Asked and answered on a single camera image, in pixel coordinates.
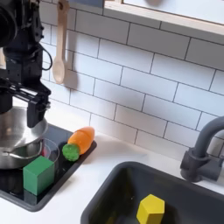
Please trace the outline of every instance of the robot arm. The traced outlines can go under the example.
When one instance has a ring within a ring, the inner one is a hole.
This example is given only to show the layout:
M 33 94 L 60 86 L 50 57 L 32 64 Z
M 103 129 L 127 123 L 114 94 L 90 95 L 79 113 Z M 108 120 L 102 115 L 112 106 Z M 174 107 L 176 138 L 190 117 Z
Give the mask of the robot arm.
M 27 126 L 32 128 L 44 119 L 51 94 L 40 82 L 45 49 L 39 43 L 44 30 L 39 0 L 1 0 L 0 29 L 0 47 L 6 60 L 6 69 L 0 69 L 0 114 L 12 108 L 15 96 L 28 102 Z

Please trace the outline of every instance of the black sink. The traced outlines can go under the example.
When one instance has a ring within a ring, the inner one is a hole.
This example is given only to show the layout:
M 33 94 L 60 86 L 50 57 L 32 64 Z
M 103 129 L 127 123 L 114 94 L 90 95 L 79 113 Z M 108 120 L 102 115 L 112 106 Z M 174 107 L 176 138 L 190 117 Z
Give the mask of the black sink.
M 138 224 L 140 201 L 165 201 L 162 224 L 223 224 L 224 196 L 144 164 L 119 164 L 81 216 L 81 224 Z

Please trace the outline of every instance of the yellow block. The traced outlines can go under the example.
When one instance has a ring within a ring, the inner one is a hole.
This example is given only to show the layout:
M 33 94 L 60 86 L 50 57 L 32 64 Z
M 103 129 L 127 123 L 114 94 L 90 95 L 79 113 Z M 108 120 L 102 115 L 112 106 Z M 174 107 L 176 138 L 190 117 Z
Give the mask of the yellow block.
M 136 217 L 141 224 L 160 224 L 164 213 L 165 202 L 150 194 L 141 200 Z

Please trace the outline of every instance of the black stovetop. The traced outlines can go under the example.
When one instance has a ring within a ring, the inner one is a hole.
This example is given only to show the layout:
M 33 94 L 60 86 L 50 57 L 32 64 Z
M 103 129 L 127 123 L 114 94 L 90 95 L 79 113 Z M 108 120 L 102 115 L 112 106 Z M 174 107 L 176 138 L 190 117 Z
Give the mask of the black stovetop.
M 23 187 L 22 169 L 0 170 L 0 197 L 31 212 L 37 212 L 42 209 L 96 147 L 96 143 L 93 142 L 87 153 L 80 156 L 75 163 L 65 160 L 61 152 L 62 147 L 72 134 L 67 130 L 49 125 L 48 131 L 44 136 L 44 139 L 46 139 L 44 141 L 49 143 L 47 149 L 49 150 L 50 148 L 51 151 L 50 159 L 52 161 L 56 160 L 53 185 L 49 186 L 39 196 L 35 196 Z

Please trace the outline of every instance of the metal pot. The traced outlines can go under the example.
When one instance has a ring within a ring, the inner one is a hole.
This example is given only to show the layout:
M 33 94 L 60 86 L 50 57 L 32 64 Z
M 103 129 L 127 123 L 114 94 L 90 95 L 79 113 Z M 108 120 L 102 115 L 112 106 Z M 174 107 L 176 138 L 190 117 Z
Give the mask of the metal pot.
M 0 115 L 0 169 L 17 169 L 38 157 L 46 131 L 46 119 L 27 127 L 26 108 L 14 107 Z

